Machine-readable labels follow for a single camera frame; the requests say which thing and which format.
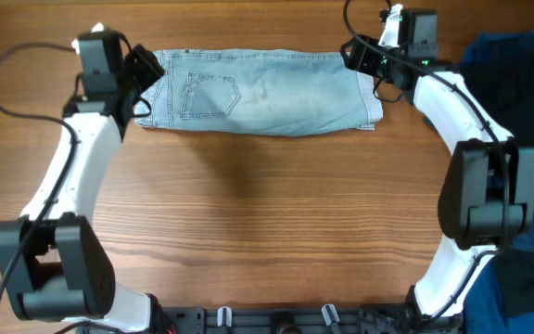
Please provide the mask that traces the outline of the light blue denim shorts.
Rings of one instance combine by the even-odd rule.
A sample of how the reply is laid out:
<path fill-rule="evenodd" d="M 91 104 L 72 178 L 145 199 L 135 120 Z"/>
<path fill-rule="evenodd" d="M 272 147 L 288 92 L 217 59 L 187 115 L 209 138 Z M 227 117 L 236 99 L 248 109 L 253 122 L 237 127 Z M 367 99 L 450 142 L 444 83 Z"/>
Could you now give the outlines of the light blue denim shorts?
<path fill-rule="evenodd" d="M 335 52 L 172 49 L 137 104 L 136 124 L 181 131 L 305 136 L 372 130 L 383 117 L 371 76 Z"/>

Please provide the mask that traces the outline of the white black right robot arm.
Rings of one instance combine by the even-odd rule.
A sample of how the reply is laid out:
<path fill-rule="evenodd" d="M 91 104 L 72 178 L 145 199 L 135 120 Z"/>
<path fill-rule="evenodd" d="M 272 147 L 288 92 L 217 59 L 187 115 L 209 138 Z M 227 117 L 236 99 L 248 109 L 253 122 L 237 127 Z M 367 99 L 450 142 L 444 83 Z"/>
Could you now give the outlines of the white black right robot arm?
<path fill-rule="evenodd" d="M 466 296 L 482 270 L 532 227 L 534 147 L 517 143 L 445 63 L 408 58 L 400 46 L 384 47 L 364 35 L 343 44 L 340 55 L 347 69 L 399 88 L 451 153 L 438 200 L 443 236 L 426 273 L 403 303 L 365 304 L 356 317 L 368 330 L 454 331 L 464 323 Z"/>

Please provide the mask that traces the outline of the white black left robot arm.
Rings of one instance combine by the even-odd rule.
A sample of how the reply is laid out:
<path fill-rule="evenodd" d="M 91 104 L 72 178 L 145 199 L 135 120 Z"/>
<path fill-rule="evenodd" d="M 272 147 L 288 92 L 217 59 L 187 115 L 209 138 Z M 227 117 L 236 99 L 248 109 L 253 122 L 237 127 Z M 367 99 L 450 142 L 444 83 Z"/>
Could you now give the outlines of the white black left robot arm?
<path fill-rule="evenodd" d="M 82 37 L 83 69 L 57 124 L 54 157 L 18 218 L 0 222 L 0 307 L 66 330 L 174 333 L 158 299 L 119 284 L 91 226 L 108 166 L 134 106 L 162 76 L 156 57 L 124 36 Z"/>

